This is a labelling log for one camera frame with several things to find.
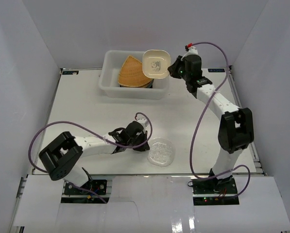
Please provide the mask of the clear glass plate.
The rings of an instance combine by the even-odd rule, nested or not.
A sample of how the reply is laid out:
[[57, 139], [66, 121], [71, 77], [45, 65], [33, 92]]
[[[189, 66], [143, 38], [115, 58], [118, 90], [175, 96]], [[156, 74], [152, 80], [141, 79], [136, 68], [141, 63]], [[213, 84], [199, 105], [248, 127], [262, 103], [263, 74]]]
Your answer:
[[171, 165], [175, 158], [175, 146], [169, 140], [154, 138], [149, 141], [150, 150], [147, 160], [150, 164], [167, 167]]

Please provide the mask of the cream panda square dish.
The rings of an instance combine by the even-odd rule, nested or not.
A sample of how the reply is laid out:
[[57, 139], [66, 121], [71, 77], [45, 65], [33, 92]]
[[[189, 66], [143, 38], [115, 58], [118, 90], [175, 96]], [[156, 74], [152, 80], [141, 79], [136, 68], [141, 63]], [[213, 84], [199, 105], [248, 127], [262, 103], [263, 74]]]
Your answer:
[[142, 56], [142, 71], [151, 79], [164, 79], [169, 76], [171, 56], [164, 50], [147, 50]]

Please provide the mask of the floral patterned brown-rim plate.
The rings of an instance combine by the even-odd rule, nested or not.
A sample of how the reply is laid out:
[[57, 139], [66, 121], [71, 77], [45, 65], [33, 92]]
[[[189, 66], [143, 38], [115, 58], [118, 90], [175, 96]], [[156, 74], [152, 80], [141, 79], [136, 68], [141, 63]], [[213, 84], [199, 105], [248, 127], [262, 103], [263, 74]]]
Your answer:
[[154, 80], [152, 79], [149, 83], [147, 83], [147, 84], [145, 84], [143, 86], [140, 86], [139, 88], [152, 88], [153, 83], [154, 83]]

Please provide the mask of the woven bamboo fan tray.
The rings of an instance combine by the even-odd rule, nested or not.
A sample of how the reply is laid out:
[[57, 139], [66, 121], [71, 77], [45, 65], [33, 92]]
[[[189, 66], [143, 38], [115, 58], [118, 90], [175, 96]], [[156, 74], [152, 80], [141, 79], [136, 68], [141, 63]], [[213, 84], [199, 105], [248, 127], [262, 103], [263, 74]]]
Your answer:
[[124, 61], [118, 75], [118, 84], [123, 87], [146, 87], [152, 79], [144, 75], [142, 63], [129, 55]]

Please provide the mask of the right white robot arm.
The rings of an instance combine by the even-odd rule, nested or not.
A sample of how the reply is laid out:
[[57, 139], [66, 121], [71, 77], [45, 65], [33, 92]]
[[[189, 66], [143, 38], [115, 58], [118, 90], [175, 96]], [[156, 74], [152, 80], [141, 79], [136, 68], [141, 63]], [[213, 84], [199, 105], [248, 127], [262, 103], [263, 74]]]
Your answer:
[[220, 152], [209, 177], [204, 179], [209, 181], [209, 189], [218, 194], [232, 180], [235, 163], [254, 140], [253, 114], [249, 108], [240, 108], [219, 93], [213, 82], [203, 76], [201, 65], [202, 60], [197, 54], [178, 56], [168, 71], [171, 77], [184, 80], [188, 92], [220, 120]]

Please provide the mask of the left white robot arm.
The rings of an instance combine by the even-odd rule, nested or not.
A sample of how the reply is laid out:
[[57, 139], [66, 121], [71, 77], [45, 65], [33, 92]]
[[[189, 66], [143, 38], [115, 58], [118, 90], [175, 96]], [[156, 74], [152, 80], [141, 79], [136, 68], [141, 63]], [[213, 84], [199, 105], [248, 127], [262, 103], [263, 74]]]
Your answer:
[[63, 132], [39, 153], [39, 159], [51, 180], [63, 179], [86, 194], [92, 188], [92, 181], [88, 172], [77, 165], [78, 160], [92, 155], [121, 153], [126, 149], [148, 151], [149, 125], [148, 120], [140, 118], [126, 128], [117, 128], [101, 137], [79, 137]]

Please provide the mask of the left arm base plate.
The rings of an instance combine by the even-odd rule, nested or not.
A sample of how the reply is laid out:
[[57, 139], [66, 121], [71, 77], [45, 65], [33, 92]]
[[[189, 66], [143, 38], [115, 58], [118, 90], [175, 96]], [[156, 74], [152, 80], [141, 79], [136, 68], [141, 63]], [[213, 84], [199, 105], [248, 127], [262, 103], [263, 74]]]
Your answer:
[[107, 204], [109, 194], [107, 180], [89, 180], [81, 189], [66, 183], [63, 189], [61, 203], [69, 204]]

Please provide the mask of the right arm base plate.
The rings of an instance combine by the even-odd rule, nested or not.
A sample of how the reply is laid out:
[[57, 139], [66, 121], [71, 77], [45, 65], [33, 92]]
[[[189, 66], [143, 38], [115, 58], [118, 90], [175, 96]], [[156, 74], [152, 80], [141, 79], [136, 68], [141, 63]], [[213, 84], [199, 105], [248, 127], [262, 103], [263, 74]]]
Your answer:
[[234, 178], [219, 185], [215, 185], [213, 180], [192, 179], [188, 187], [192, 188], [194, 206], [239, 205], [239, 198], [232, 198], [238, 194]]

